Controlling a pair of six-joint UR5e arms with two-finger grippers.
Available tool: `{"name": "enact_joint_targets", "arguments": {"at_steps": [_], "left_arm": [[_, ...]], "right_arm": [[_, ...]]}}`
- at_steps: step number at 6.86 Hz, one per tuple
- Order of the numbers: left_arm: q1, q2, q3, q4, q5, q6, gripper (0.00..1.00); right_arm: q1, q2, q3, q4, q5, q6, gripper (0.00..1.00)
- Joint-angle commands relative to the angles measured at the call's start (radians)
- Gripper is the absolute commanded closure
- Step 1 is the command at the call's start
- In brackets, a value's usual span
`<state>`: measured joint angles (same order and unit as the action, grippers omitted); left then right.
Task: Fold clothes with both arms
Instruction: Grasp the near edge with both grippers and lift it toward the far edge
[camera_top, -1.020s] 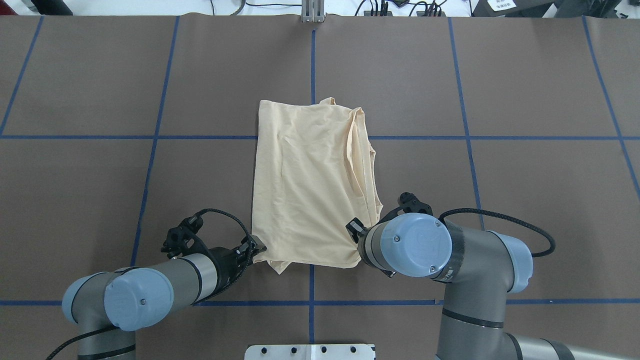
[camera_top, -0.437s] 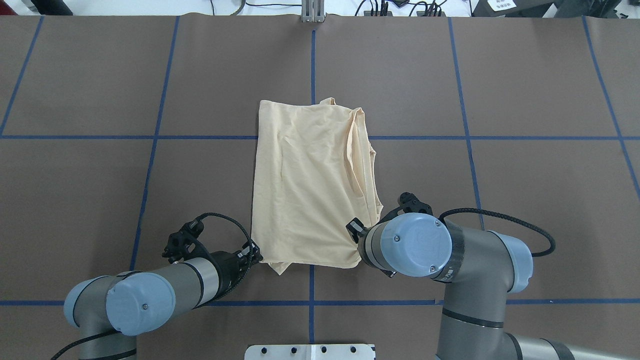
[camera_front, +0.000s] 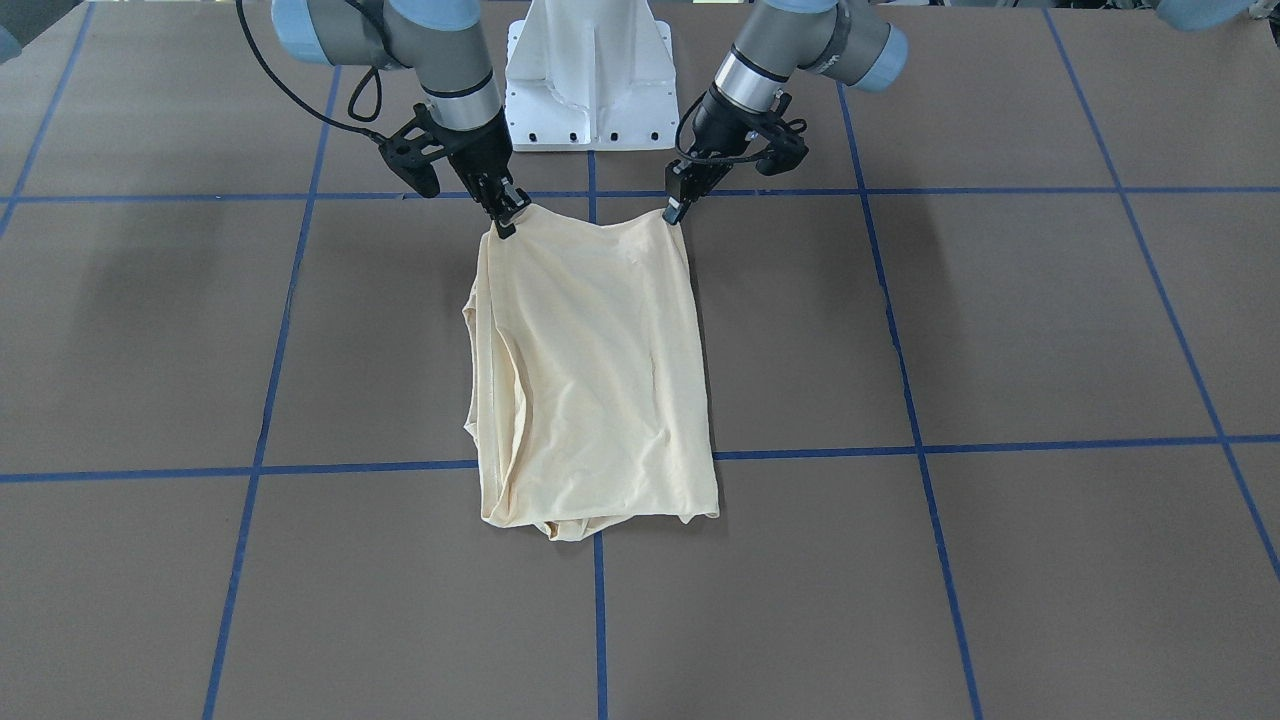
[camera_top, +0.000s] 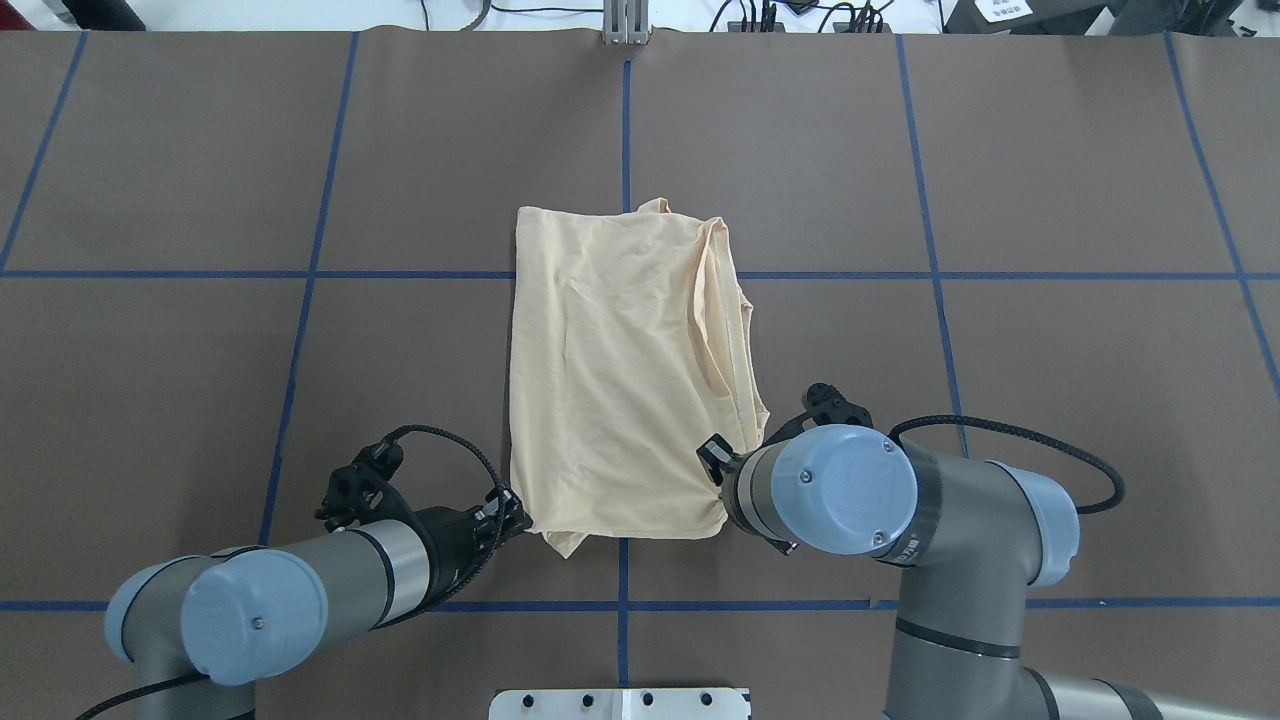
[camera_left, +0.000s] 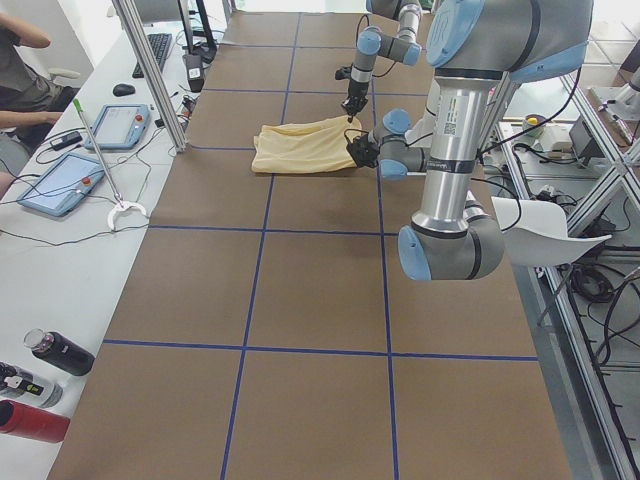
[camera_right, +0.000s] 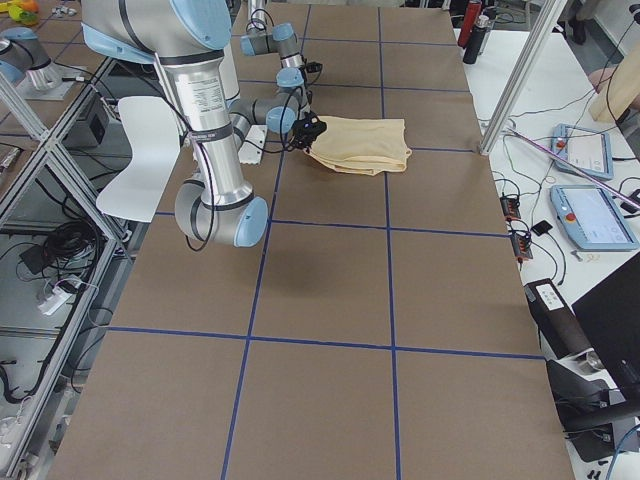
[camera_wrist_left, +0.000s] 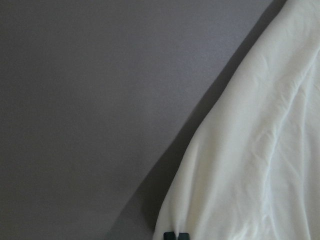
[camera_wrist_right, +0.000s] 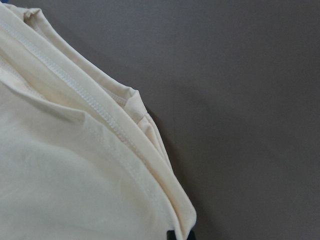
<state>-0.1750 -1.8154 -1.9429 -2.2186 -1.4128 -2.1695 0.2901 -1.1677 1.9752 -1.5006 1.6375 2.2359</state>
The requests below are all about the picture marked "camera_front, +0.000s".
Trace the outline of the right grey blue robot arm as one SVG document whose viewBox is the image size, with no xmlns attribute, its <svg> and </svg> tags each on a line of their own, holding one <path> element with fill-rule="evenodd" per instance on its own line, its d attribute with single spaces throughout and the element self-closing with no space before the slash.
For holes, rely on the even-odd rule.
<svg viewBox="0 0 1280 720">
<path fill-rule="evenodd" d="M 412 70 L 425 94 L 393 135 L 369 129 L 374 115 L 349 111 L 352 124 L 328 124 L 370 138 L 384 164 L 415 193 L 440 192 L 435 161 L 445 159 L 502 238 L 530 208 L 515 182 L 506 105 L 488 51 L 476 1 L 274 1 L 271 24 L 300 61 Z"/>
</svg>

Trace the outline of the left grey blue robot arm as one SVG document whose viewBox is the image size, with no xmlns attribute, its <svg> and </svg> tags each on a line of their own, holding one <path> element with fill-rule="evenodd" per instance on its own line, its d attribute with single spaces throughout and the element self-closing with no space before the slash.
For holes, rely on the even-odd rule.
<svg viewBox="0 0 1280 720">
<path fill-rule="evenodd" d="M 677 225 L 737 165 L 762 176 L 808 155 L 806 122 L 787 119 L 786 92 L 800 70 L 864 92 L 887 90 L 908 63 L 906 35 L 868 1 L 758 1 L 710 86 L 681 115 L 677 158 L 666 168 L 664 220 Z"/>
</svg>

